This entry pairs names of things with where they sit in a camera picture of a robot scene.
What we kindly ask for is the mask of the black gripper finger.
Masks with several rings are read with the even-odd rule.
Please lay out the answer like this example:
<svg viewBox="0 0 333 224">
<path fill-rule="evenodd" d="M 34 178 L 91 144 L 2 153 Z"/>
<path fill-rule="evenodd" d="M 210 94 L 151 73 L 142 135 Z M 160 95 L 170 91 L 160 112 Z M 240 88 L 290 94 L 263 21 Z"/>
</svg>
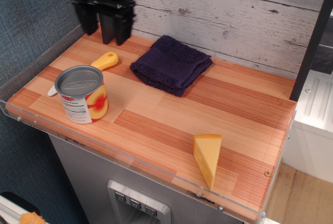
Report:
<svg viewBox="0 0 333 224">
<path fill-rule="evenodd" d="M 84 32 L 88 35 L 92 35 L 98 29 L 96 13 L 88 4 L 80 3 L 75 0 L 72 0 L 72 4 Z"/>
<path fill-rule="evenodd" d="M 131 37 L 132 25 L 136 14 L 120 15 L 114 17 L 114 29 L 117 45 L 122 45 L 128 38 Z"/>
</svg>

